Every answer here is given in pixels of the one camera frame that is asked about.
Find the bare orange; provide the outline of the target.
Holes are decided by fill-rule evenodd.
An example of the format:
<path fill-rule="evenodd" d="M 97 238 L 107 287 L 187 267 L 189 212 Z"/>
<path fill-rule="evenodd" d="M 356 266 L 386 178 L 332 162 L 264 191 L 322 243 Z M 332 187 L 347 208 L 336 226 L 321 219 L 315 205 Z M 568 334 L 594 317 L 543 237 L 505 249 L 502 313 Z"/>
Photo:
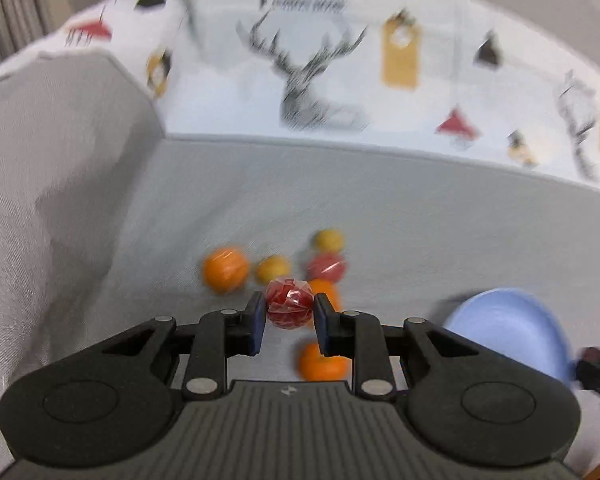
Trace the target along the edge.
<path fill-rule="evenodd" d="M 338 382 L 349 375 L 349 360 L 342 356 L 323 356 L 317 342 L 305 344 L 299 354 L 297 370 L 306 382 Z"/>

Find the oval orange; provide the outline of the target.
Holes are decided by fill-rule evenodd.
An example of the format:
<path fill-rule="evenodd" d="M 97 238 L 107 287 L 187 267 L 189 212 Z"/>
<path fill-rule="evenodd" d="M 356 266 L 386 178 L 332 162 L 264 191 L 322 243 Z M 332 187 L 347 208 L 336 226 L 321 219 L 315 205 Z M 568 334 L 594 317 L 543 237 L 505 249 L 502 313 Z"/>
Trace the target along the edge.
<path fill-rule="evenodd" d="M 324 280 L 324 278 L 314 278 L 314 280 L 309 280 L 308 284 L 313 295 L 324 294 L 335 311 L 341 310 L 340 295 L 334 283 Z"/>

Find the red fruit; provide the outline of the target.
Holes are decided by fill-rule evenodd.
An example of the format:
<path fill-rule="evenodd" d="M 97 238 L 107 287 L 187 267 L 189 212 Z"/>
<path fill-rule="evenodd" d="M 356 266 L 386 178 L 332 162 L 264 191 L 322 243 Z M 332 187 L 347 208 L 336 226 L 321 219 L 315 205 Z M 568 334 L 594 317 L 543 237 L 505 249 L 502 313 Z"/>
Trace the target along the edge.
<path fill-rule="evenodd" d="M 343 255 L 323 252 L 309 260 L 306 265 L 306 276 L 310 280 L 324 280 L 337 283 L 343 279 L 347 270 L 348 263 Z"/>
<path fill-rule="evenodd" d="M 314 295 L 310 285 L 294 278 L 274 278 L 265 289 L 268 320 L 283 330 L 308 324 L 313 316 Z"/>

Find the red fruit back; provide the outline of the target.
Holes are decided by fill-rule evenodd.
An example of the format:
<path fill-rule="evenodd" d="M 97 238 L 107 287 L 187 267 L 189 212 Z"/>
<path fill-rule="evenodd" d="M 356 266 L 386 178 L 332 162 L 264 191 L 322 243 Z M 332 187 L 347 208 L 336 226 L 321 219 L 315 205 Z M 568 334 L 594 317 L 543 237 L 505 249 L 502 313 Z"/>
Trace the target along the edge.
<path fill-rule="evenodd" d="M 306 265 L 306 276 L 310 280 L 324 280 L 337 283 L 343 279 L 347 270 L 348 263 L 343 255 L 323 252 L 309 260 Z"/>

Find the yellow small fruit back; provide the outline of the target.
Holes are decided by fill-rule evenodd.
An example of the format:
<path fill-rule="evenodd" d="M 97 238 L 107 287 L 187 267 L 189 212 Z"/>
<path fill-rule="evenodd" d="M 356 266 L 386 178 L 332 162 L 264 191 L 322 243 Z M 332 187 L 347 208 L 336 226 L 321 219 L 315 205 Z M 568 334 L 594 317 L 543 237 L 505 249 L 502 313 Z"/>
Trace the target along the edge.
<path fill-rule="evenodd" d="M 338 254 L 346 246 L 346 239 L 337 229 L 324 229 L 315 233 L 312 245 L 317 252 L 323 254 Z"/>

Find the yellow small fruit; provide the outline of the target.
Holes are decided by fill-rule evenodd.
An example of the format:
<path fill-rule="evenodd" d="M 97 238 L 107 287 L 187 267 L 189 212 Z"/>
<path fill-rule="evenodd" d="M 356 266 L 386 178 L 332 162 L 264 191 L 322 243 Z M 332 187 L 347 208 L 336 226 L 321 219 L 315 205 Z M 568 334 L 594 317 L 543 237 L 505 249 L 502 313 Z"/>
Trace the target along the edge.
<path fill-rule="evenodd" d="M 323 254 L 338 254 L 346 246 L 346 239 L 337 229 L 324 229 L 315 233 L 312 245 L 317 252 Z"/>
<path fill-rule="evenodd" d="M 291 272 L 289 260 L 282 255 L 272 255 L 262 259 L 254 268 L 254 278 L 261 285 L 270 281 L 288 276 Z"/>

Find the blue round plate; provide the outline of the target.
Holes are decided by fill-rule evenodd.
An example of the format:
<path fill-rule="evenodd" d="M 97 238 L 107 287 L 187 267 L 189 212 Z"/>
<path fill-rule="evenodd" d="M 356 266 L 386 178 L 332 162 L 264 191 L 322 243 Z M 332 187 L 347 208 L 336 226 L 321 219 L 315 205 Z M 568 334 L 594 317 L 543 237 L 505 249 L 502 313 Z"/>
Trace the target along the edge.
<path fill-rule="evenodd" d="M 570 386 L 571 344 L 554 314 L 528 292 L 496 288 L 464 300 L 444 328 Z"/>

